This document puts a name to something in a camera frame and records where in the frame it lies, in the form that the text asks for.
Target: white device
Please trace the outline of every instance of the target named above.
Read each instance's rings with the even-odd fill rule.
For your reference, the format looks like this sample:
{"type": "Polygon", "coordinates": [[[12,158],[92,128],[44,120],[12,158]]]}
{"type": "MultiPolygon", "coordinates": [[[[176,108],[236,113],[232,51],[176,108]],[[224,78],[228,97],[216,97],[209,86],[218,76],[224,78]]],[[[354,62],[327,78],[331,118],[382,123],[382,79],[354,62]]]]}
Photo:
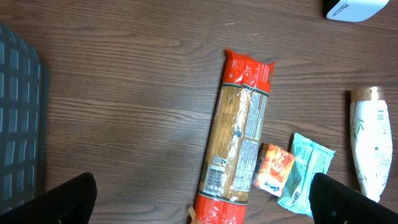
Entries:
{"type": "Polygon", "coordinates": [[[380,11],[389,0],[340,0],[329,10],[328,19],[362,22],[380,11]]]}

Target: white bottle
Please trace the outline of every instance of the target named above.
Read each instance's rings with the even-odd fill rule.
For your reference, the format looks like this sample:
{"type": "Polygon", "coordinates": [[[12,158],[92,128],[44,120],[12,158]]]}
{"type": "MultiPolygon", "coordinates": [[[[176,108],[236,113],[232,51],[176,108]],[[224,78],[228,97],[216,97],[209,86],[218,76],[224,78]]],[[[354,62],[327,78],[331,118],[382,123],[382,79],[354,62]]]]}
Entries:
{"type": "Polygon", "coordinates": [[[351,148],[362,194],[380,201],[392,160],[392,138],[384,90],[379,86],[351,91],[351,148]]]}
{"type": "Polygon", "coordinates": [[[380,11],[389,0],[329,0],[335,4],[327,13],[328,19],[345,22],[362,22],[380,11]]]}

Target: orange snack package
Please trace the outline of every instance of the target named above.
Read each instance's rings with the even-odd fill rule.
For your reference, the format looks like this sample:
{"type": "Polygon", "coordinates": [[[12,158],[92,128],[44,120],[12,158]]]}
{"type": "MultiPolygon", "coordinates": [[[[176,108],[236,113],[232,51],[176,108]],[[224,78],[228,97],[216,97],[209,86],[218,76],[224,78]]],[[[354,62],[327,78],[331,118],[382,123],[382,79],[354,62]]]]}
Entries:
{"type": "Polygon", "coordinates": [[[254,186],[280,197],[294,160],[293,155],[279,146],[264,144],[254,171],[254,186]]]}
{"type": "Polygon", "coordinates": [[[227,50],[193,223],[243,223],[273,71],[227,50]]]}

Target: light blue wrapper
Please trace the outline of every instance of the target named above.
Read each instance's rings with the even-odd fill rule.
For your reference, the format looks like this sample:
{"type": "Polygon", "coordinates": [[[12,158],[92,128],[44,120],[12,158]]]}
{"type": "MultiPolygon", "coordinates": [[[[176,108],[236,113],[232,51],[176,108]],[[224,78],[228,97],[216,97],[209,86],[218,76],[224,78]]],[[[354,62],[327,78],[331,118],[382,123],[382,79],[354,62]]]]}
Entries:
{"type": "Polygon", "coordinates": [[[308,198],[313,176],[317,172],[328,172],[335,152],[295,133],[290,153],[296,159],[278,204],[291,212],[312,217],[308,198]]]}

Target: wood grain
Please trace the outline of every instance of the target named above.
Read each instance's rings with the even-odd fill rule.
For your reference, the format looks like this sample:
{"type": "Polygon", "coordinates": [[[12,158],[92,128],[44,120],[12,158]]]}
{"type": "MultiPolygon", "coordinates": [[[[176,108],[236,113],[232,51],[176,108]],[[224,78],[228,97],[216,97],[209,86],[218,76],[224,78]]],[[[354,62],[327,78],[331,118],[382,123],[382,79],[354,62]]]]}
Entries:
{"type": "MultiPolygon", "coordinates": [[[[328,175],[359,189],[350,89],[386,90],[398,145],[398,6],[366,22],[328,21],[320,1],[3,0],[0,20],[51,74],[45,188],[94,173],[92,223],[186,223],[232,47],[275,60],[262,140],[294,132],[336,150],[328,175]]],[[[398,151],[381,204],[398,212],[398,151]]],[[[247,223],[311,223],[257,189],[247,223]]]]}

